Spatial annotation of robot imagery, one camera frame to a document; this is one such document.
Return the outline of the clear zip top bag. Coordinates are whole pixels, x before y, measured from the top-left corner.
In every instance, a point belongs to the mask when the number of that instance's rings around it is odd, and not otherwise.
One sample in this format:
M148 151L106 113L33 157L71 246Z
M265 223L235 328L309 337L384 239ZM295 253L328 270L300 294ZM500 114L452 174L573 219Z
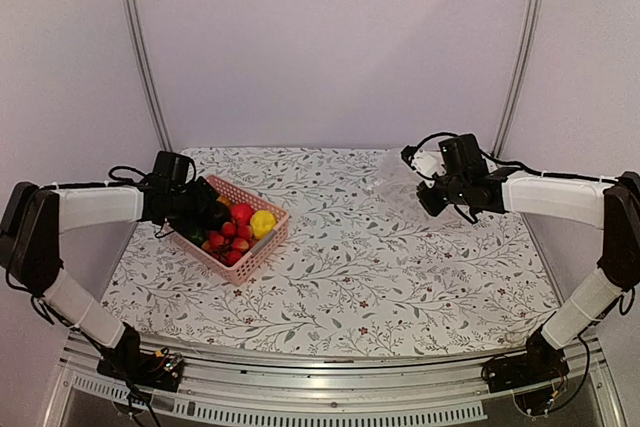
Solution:
M369 191L382 199L381 209L412 223L426 223L431 216L420 204L418 187L434 186L434 180L425 180L415 174L401 159L400 149L389 150L377 168ZM427 151L442 157L435 151Z

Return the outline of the red toy apple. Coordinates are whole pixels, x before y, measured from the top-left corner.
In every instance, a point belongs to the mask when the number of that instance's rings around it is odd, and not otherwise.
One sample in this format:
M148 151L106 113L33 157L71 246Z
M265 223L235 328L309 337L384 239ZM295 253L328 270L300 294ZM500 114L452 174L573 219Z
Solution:
M248 203L235 203L230 208L231 218L237 226L249 225L255 211Z

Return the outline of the yellow toy pepper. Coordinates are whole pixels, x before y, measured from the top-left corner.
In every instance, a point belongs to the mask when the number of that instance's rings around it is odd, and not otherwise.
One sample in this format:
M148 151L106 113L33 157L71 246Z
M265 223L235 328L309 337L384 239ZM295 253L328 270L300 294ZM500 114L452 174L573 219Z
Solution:
M268 210L256 211L249 221L253 237L256 240L261 240L276 227L277 222L278 220L272 212Z

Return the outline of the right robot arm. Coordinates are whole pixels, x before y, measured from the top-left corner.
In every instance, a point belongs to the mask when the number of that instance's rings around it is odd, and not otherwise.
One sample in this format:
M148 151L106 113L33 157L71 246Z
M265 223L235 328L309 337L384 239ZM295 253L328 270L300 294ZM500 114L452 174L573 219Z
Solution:
M419 203L431 217L453 207L467 222L480 213L519 213L561 218L599 229L602 253L597 267L527 341L517 374L537 383L552 371L561 351L639 283L639 176L617 177L538 171L519 161L484 152L473 134L434 134L439 151L424 143L401 152L421 182Z

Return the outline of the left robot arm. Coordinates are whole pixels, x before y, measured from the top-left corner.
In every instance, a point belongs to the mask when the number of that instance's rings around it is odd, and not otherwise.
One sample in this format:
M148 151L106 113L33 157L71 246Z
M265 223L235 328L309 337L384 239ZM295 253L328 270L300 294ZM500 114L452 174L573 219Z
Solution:
M1 220L1 266L47 320L59 318L95 342L128 381L148 373L140 336L110 314L63 266L61 234L111 223L169 225L180 234L220 228L231 218L218 191L184 155L160 151L138 180L114 171L106 182L14 186Z

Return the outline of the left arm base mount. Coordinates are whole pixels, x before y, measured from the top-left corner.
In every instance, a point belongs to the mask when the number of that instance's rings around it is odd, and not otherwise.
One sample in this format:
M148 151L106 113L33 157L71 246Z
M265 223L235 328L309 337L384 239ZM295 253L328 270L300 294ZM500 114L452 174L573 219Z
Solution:
M184 357L168 347L154 352L141 349L139 333L124 324L124 332L113 348L97 343L101 355L97 372L136 386L176 393L184 371Z

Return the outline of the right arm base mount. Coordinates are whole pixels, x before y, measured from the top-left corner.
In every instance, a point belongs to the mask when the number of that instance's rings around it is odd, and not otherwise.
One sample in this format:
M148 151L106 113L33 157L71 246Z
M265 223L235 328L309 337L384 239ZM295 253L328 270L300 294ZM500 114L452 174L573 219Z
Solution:
M540 329L527 339L523 353L494 356L481 369L481 378L491 393L543 384L539 389L515 395L516 407L529 416L551 412L568 374L564 350L554 349Z

